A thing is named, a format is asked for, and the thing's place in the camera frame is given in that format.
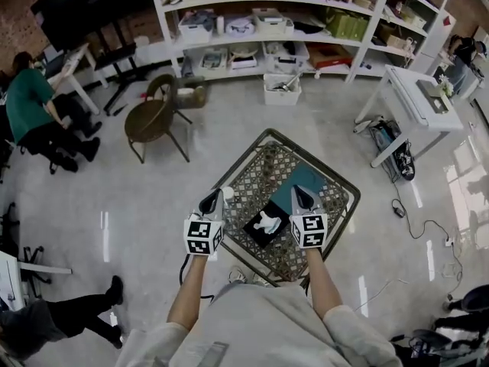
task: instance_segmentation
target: gray shirt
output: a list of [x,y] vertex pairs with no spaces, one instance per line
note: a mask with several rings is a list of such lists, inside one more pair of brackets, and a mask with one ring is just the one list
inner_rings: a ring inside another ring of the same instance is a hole
[[38,352],[48,341],[66,335],[54,325],[45,300],[36,300],[18,311],[0,313],[0,343],[14,359],[23,361]]
[[116,367],[197,367],[215,343],[221,367],[401,367],[394,349],[347,306],[322,320],[299,286],[237,284],[225,290],[190,333],[162,323],[133,330]]

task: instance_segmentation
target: white shelving unit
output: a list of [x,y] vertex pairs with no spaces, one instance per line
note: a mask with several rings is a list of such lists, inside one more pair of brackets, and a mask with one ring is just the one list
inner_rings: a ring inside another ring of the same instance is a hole
[[[213,47],[223,44],[233,44],[233,43],[241,43],[241,42],[261,42],[261,41],[304,41],[304,42],[320,42],[325,44],[340,44],[346,47],[354,47],[354,59],[350,67],[346,65],[339,65],[334,67],[327,67],[320,70],[321,73],[324,74],[339,74],[345,75],[346,83],[350,83],[356,75],[361,76],[382,76],[385,71],[385,64],[391,63],[387,58],[386,54],[393,54],[397,56],[404,57],[406,59],[406,65],[409,66],[409,62],[411,60],[416,59],[419,55],[420,51],[423,49],[423,43],[419,46],[416,55],[411,55],[410,52],[405,50],[397,49],[395,47],[388,46],[380,46],[372,43],[372,36],[374,35],[375,29],[377,28],[379,21],[387,21],[392,24],[397,24],[402,28],[406,28],[410,31],[413,31],[425,39],[430,36],[431,25],[429,26],[430,30],[425,31],[422,28],[418,28],[413,26],[410,23],[405,22],[404,20],[394,17],[392,15],[386,15],[384,8],[386,7],[387,0],[377,0],[377,3],[373,10],[362,8],[354,3],[344,3],[344,2],[336,2],[333,0],[192,0],[187,2],[180,2],[176,5],[162,5],[160,0],[154,0],[154,4],[157,10],[158,19],[160,22],[161,30],[166,41],[166,45],[168,47],[168,54],[171,56],[171,63],[173,69],[175,71],[175,75],[177,77],[181,76],[180,73],[180,65],[176,59],[176,56],[181,55],[182,52],[191,56],[193,61],[193,70],[197,75],[199,74],[198,62],[200,61],[199,56],[202,56],[202,50],[199,48],[205,47]],[[444,0],[442,6],[440,8],[435,7],[427,0],[417,0],[421,4],[425,5],[429,9],[431,9],[435,13],[435,17],[432,19],[432,23],[435,22],[440,12],[445,7],[445,4],[448,0]],[[205,44],[188,44],[185,43],[180,35],[176,36],[176,39],[172,40],[170,29],[168,27],[167,15],[172,14],[173,18],[176,17],[176,11],[187,9],[187,8],[196,8],[203,5],[216,5],[216,4],[225,4],[229,2],[291,2],[291,3],[303,3],[303,4],[311,4],[311,5],[321,5],[325,7],[335,7],[340,8],[345,11],[352,11],[359,14],[363,14],[368,16],[369,22],[367,29],[365,31],[364,37],[362,41],[353,41],[348,39],[340,39],[331,37],[327,35],[325,32],[320,32],[317,34],[305,34],[302,31],[294,31],[291,37],[282,35],[269,35],[269,34],[260,34],[255,32],[254,34],[248,37],[231,37],[227,34],[219,36],[217,34],[213,34],[210,42]],[[227,69],[226,71],[222,71],[221,73],[205,73],[203,75],[206,80],[215,80],[222,79],[227,77],[240,77],[240,76],[252,76],[252,75],[261,75],[265,73],[265,64],[263,60],[263,56],[258,57],[258,66],[253,68],[244,68],[240,70],[231,70]],[[306,70],[307,73],[315,73],[312,67]]]

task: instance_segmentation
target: television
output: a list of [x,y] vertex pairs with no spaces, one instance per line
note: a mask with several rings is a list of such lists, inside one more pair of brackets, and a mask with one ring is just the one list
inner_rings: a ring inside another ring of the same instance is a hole
[[133,12],[153,6],[153,0],[38,0],[32,13],[47,39],[58,50],[71,50],[87,34]]

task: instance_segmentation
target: white desk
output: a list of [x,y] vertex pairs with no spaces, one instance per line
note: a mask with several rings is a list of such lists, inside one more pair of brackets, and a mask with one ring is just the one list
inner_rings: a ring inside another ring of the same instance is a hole
[[[76,80],[76,77],[74,76],[75,70],[79,65],[79,62],[86,57],[86,59],[89,61],[90,66],[93,68],[93,73],[96,75],[96,77],[100,80],[104,88],[108,87],[107,80],[105,80],[105,77],[102,75],[100,71],[95,71],[95,59],[93,58],[93,55],[90,53],[89,50],[89,45],[84,44],[81,46],[78,50],[76,50],[70,58],[65,62],[65,67],[70,67],[65,75],[64,78],[66,78],[75,91],[78,93],[80,98],[86,103],[86,105],[90,108],[93,114],[99,114],[100,110],[97,107],[97,105],[92,101],[92,99],[89,97],[89,95],[86,93],[86,91],[83,89],[82,85]],[[49,84],[55,83],[58,78],[60,77],[61,73],[58,73],[57,75],[50,77],[49,80],[47,81]]]
[[415,159],[420,158],[429,149],[438,144],[449,132],[462,130],[463,124],[458,118],[457,112],[449,102],[448,112],[445,114],[437,114],[421,90],[416,85],[417,80],[426,80],[436,85],[435,78],[417,73],[412,70],[392,67],[386,65],[386,72],[381,82],[378,84],[374,93],[361,110],[355,123],[360,123],[367,113],[374,106],[375,100],[380,91],[389,83],[394,89],[394,92],[399,102],[388,102],[387,107],[397,120],[399,115],[407,115],[405,123],[400,124],[401,134],[390,145],[383,150],[372,162],[372,167],[377,167],[385,161],[392,153],[399,148],[406,140],[416,135],[416,131],[424,130],[429,132],[439,132],[439,136],[429,143],[424,149],[413,155]]
[[0,297],[11,310],[20,310],[25,306],[22,292],[21,269],[51,274],[72,274],[71,269],[52,268],[43,265],[26,264],[16,257],[0,252]]

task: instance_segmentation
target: teal cloth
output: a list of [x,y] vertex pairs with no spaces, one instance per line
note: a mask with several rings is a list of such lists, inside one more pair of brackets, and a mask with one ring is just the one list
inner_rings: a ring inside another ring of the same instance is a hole
[[7,91],[7,116],[15,143],[32,129],[54,121],[43,108],[53,95],[53,87],[39,70],[22,70],[12,80]]
[[293,185],[300,185],[319,193],[326,184],[324,177],[316,173],[305,163],[299,163],[292,171],[292,174],[282,183],[278,190],[272,194],[270,201],[277,204],[285,213],[292,215],[292,199],[290,190]]

